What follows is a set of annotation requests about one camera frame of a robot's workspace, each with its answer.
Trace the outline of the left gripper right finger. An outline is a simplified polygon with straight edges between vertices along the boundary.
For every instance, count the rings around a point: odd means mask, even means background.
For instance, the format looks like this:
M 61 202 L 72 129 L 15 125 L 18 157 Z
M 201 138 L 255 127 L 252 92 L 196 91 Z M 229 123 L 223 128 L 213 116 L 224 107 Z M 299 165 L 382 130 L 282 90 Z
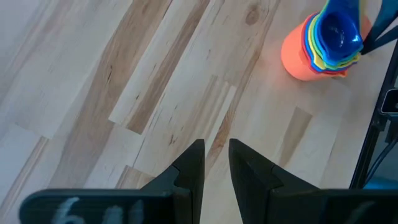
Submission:
M 244 224 L 320 223 L 318 188 L 238 139 L 229 140 L 229 167 Z

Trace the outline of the red measuring cup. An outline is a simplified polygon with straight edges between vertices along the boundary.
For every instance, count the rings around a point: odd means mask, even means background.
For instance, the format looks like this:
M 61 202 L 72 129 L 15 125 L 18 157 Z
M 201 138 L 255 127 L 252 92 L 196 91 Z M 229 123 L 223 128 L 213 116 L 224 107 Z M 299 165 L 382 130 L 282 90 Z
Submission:
M 313 66 L 312 66 L 313 59 L 309 55 L 309 53 L 311 53 L 312 51 L 310 50 L 310 48 L 308 46 L 308 27 L 309 27 L 309 23 L 313 20 L 313 18 L 317 14 L 319 14 L 319 12 L 314 12 L 313 14 L 308 16 L 306 18 L 306 20 L 304 21 L 303 28 L 302 28 L 302 49 L 307 58 L 308 67 L 312 72 L 316 73 L 318 76 L 324 75 L 326 77 L 343 77 L 344 78 L 347 76 L 348 70 L 338 70 L 336 72 L 332 72 L 331 70 L 318 71 L 316 68 L 313 68 Z

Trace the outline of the blue measuring cup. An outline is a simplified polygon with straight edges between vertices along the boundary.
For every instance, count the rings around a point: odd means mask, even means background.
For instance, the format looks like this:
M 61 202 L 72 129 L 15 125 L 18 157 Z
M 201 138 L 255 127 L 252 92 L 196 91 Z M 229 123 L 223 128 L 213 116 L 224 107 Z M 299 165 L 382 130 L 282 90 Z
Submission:
M 308 28 L 308 43 L 309 46 L 313 52 L 313 62 L 320 67 L 321 69 L 331 69 L 331 70 L 336 70 L 338 68 L 343 68 L 347 67 L 348 65 L 352 65 L 360 59 L 360 53 L 356 53 L 353 58 L 349 60 L 345 60 L 343 62 L 340 62 L 338 65 L 330 65 L 324 62 L 322 57 L 320 56 L 321 52 L 318 49 L 318 47 L 315 46 L 315 38 L 314 38 L 314 28 L 315 28 L 315 22 L 318 19 L 318 15 L 313 18 L 312 22 L 310 23 L 310 26 Z
M 326 73 L 326 74 L 337 74 L 337 73 L 343 73 L 347 69 L 349 69 L 352 65 L 348 65 L 347 67 L 343 68 L 338 68 L 336 70 L 331 70 L 331 69 L 321 69 L 318 67 L 314 62 L 313 62 L 313 52 L 309 46 L 308 43 L 308 28 L 310 26 L 310 23 L 312 22 L 313 18 L 318 15 L 318 12 L 313 13 L 312 15 L 308 16 L 303 23 L 303 29 L 302 29 L 302 48 L 303 51 L 305 52 L 306 58 L 308 59 L 309 62 L 309 67 L 311 70 L 313 70 L 316 73 Z

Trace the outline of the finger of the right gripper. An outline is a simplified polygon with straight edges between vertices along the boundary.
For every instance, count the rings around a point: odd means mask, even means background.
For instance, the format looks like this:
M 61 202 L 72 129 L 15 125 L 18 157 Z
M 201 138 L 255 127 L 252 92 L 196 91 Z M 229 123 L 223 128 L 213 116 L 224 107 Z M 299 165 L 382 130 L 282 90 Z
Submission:
M 382 0 L 379 14 L 368 34 L 368 42 L 374 42 L 398 18 L 398 0 Z
M 382 47 L 383 45 L 388 44 L 389 42 L 392 42 L 393 40 L 398 39 L 398 26 L 395 26 L 392 28 L 390 31 L 388 31 L 386 34 L 384 34 L 382 37 L 376 39 L 376 40 L 370 40 L 367 43 L 364 43 L 364 47 L 361 51 L 362 55 L 366 55 L 373 50 Z

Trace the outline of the small black mounted device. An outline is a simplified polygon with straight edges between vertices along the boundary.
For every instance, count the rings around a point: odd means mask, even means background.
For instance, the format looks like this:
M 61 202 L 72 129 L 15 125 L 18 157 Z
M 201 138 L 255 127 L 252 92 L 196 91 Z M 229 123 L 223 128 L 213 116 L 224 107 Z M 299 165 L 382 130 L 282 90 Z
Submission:
M 398 114 L 398 88 L 393 88 L 386 91 L 384 97 L 381 113 L 395 116 Z

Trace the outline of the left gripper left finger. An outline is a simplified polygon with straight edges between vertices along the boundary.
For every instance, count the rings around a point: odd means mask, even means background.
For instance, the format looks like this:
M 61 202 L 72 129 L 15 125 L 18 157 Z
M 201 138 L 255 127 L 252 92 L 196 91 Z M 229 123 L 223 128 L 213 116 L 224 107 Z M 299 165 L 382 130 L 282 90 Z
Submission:
M 197 139 L 141 188 L 159 198 L 144 204 L 143 224 L 200 224 L 204 180 L 205 142 Z

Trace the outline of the black aluminium table frame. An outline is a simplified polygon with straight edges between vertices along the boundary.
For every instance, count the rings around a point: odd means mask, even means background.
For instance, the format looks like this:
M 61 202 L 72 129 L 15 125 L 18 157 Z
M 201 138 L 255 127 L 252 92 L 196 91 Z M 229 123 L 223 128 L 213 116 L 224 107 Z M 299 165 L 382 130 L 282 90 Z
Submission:
M 386 91 L 398 88 L 398 41 L 395 44 L 384 81 L 376 101 L 373 115 L 360 151 L 358 163 L 354 170 L 353 178 L 349 187 L 351 189 L 362 189 L 376 173 L 381 162 L 398 145 L 398 114 L 391 116 L 381 113 L 381 106 Z M 381 132 L 386 131 L 387 146 L 378 155 L 374 163 L 371 163 L 374 150 Z

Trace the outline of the orange measuring cup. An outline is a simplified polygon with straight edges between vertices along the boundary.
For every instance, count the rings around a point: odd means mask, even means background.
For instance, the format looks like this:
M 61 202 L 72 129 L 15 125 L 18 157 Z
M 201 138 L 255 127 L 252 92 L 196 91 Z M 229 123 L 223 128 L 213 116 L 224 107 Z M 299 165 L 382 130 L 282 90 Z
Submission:
M 315 22 L 314 38 L 320 56 L 330 65 L 338 65 L 349 60 L 363 48 L 363 40 L 370 31 L 370 21 L 362 16 L 358 22 L 359 27 L 341 13 L 334 12 L 327 16 L 318 14 Z M 331 78 L 324 75 L 318 76 L 308 67 L 308 61 L 302 49 L 302 22 L 283 41 L 281 60 L 284 68 L 293 77 L 312 81 L 322 78 Z

